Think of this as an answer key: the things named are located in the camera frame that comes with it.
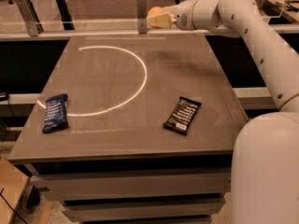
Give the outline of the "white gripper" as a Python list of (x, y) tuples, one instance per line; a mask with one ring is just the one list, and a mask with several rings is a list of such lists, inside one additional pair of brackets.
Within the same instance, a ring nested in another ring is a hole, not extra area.
[(193, 31), (192, 12), (196, 3), (196, 0), (187, 0), (178, 5), (163, 7), (164, 13), (148, 16), (148, 24), (152, 28), (171, 28), (175, 24), (180, 30)]

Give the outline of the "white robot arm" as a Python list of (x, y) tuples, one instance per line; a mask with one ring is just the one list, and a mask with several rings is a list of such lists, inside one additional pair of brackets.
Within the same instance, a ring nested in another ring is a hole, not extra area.
[(249, 107), (271, 102), (276, 111), (251, 119), (235, 140), (231, 224), (299, 224), (299, 54), (255, 0), (187, 0), (151, 8), (147, 22), (243, 39), (264, 85), (236, 94)]

